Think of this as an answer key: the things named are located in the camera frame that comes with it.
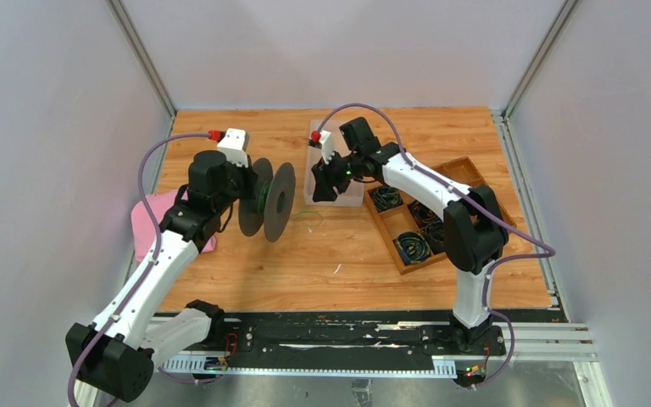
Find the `dark grey perforated spool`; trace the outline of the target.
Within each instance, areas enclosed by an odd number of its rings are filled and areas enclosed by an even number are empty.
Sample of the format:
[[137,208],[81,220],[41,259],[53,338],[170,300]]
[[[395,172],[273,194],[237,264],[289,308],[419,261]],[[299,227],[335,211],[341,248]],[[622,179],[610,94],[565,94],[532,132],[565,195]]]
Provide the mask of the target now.
[[295,169],[292,163],[286,162],[273,171],[266,158],[253,162],[252,169],[257,179],[253,196],[239,202],[240,231],[251,237],[264,229],[265,238],[273,243],[282,236],[290,220],[295,197]]

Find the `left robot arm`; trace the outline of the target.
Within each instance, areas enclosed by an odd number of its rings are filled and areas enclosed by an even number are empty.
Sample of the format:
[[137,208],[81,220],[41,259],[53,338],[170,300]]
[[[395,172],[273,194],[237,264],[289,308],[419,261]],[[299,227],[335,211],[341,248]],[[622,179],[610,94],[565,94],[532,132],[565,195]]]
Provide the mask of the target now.
[[194,300],[175,317],[154,329],[149,323],[181,273],[208,241],[227,226],[221,219],[233,207],[256,210],[273,178],[268,159],[252,161],[244,152],[197,153],[187,182],[173,205],[158,220],[142,199],[155,237],[142,262],[115,298],[94,320],[75,323],[65,342],[72,364],[68,402],[78,404],[77,382],[112,396],[114,402],[137,399],[153,373],[188,346],[215,350],[225,341],[223,309]]

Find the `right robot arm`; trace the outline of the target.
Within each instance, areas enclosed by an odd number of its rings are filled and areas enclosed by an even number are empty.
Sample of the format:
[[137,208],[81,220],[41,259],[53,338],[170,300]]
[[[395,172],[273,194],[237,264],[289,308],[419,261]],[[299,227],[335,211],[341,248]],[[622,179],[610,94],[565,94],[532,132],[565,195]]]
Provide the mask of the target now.
[[451,343],[461,353],[476,351],[492,326],[492,267],[509,240],[494,191],[452,181],[423,165],[400,144],[381,143],[363,117],[339,128],[348,147],[341,155],[334,136],[312,131],[308,145],[320,150],[311,168],[315,202],[333,202],[351,182],[369,177],[407,193],[442,222],[444,252],[457,273],[456,302],[451,316]]

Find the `translucent plastic tray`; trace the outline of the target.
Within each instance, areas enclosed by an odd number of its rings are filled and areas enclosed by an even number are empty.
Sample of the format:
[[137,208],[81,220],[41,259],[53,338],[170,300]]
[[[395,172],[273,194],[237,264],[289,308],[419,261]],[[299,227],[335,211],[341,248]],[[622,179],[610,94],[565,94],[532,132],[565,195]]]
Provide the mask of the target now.
[[[331,140],[335,150],[341,155],[345,156],[350,153],[347,144],[343,140],[339,126],[344,124],[343,120],[329,120],[323,129],[331,133]],[[306,155],[305,169],[302,170],[303,175],[303,197],[307,205],[315,206],[336,206],[336,207],[360,207],[364,201],[364,185],[352,181],[348,189],[343,193],[337,194],[337,199],[333,202],[323,201],[315,202],[313,200],[315,190],[315,178],[311,168],[321,159],[320,150],[317,148],[308,147]]]

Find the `wooden compartment tray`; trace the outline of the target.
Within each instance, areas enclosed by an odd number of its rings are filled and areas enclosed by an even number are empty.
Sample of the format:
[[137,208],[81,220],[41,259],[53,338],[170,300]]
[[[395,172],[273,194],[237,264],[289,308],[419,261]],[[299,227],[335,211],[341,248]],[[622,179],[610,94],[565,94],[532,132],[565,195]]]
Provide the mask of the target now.
[[371,201],[369,191],[380,186],[381,185],[376,185],[367,190],[367,195],[364,198],[364,205],[369,210],[376,228],[381,234],[383,242],[387,246],[387,251],[391,256],[393,263],[397,267],[398,273],[403,276],[418,269],[446,260],[448,257],[445,252],[440,254],[434,254],[431,252],[431,257],[420,264],[409,266],[403,264],[403,261],[400,259],[397,249],[395,248],[394,239],[406,231],[416,231],[423,236],[421,231],[423,228],[419,228],[416,225],[415,220],[408,209],[408,204],[416,200],[406,192],[400,191],[403,204],[397,208],[378,213]]

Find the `pink cloth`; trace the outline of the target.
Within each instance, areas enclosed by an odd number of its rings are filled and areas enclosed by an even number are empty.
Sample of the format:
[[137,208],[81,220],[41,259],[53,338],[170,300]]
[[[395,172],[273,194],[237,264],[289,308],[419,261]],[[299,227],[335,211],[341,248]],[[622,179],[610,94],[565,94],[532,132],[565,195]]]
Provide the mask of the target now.
[[172,190],[146,196],[147,203],[158,222],[159,234],[156,233],[156,226],[143,201],[139,201],[131,211],[134,256],[137,262],[153,257],[152,249],[155,248],[157,236],[162,238],[160,248],[164,253],[170,253],[176,244],[180,247],[188,243],[196,245],[200,254],[215,251],[217,239],[214,234],[211,234],[208,240],[188,235],[192,226],[200,220],[206,220],[208,213],[191,205],[187,200],[186,191],[183,192],[180,200],[176,200],[177,193],[178,190]]

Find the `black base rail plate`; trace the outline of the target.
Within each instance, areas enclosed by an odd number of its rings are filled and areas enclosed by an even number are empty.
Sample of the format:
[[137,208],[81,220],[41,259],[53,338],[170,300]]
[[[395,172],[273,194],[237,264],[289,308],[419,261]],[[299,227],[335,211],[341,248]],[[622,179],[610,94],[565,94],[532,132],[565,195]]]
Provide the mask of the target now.
[[189,346],[233,368],[284,371],[427,371],[434,356],[472,364],[508,353],[492,326],[472,343],[448,309],[230,312],[219,340]]

